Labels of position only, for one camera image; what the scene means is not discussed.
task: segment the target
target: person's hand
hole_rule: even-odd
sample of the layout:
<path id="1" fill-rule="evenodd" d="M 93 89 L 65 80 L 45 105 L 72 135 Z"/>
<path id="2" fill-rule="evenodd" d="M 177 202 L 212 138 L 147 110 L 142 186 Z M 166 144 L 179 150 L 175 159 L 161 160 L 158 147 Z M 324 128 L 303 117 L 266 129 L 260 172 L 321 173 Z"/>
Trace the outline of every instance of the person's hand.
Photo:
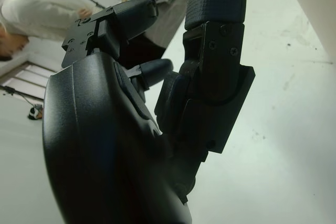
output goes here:
<path id="1" fill-rule="evenodd" d="M 79 17 L 81 19 L 88 18 L 92 15 L 92 11 L 86 8 L 82 8 L 78 11 Z"/>

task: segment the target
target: black cable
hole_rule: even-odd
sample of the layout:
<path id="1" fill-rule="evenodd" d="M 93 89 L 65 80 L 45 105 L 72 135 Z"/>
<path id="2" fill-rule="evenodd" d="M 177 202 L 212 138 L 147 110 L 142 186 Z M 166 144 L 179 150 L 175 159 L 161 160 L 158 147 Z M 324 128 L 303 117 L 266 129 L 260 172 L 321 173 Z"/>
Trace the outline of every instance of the black cable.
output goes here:
<path id="1" fill-rule="evenodd" d="M 42 111 L 39 110 L 36 105 L 34 105 L 31 102 L 29 102 L 28 99 L 22 94 L 22 92 L 16 91 L 16 89 L 13 89 L 13 88 L 8 87 L 8 86 L 5 86 L 5 87 L 4 86 L 0 86 L 0 88 L 3 89 L 3 90 L 5 90 L 8 94 L 11 94 L 11 95 L 17 94 L 17 95 L 21 96 L 23 99 L 25 99 L 26 102 L 28 102 L 31 106 L 33 106 L 33 108 L 35 108 L 39 113 L 42 114 Z"/>

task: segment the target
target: black plastic mount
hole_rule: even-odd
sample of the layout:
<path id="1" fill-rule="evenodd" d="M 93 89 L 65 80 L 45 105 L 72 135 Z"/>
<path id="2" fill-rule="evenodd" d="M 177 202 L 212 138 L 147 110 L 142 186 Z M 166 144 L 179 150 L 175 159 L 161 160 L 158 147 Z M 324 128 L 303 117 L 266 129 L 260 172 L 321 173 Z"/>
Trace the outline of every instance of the black plastic mount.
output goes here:
<path id="1" fill-rule="evenodd" d="M 120 44 L 127 44 L 128 40 L 147 30 L 157 16 L 154 0 L 131 0 L 108 7 L 90 18 L 77 20 L 62 45 L 66 51 L 62 67 L 69 67 L 98 51 L 117 60 Z"/>
<path id="2" fill-rule="evenodd" d="M 243 24 L 216 22 L 187 31 L 180 73 L 164 80 L 155 114 L 174 150 L 169 181 L 182 203 L 208 151 L 223 151 L 254 80 L 239 64 L 243 35 Z"/>

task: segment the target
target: dark hair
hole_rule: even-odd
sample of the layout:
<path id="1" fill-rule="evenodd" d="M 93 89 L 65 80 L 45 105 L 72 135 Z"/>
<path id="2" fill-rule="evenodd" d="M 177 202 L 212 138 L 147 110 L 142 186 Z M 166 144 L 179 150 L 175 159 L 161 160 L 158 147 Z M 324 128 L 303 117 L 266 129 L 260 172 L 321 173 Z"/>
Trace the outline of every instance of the dark hair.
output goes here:
<path id="1" fill-rule="evenodd" d="M 1 56 L 0 55 L 0 61 L 9 61 L 12 60 L 13 58 L 11 56 Z"/>

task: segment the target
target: window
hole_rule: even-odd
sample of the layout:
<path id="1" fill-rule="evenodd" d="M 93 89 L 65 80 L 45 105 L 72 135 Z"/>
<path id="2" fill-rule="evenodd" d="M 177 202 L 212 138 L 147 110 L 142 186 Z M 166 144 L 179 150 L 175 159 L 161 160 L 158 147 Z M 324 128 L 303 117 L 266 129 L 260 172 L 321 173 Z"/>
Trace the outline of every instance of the window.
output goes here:
<path id="1" fill-rule="evenodd" d="M 0 85 L 23 93 L 31 103 L 43 103 L 49 77 L 55 72 L 27 62 L 0 78 Z M 21 95 L 13 97 L 22 99 Z"/>

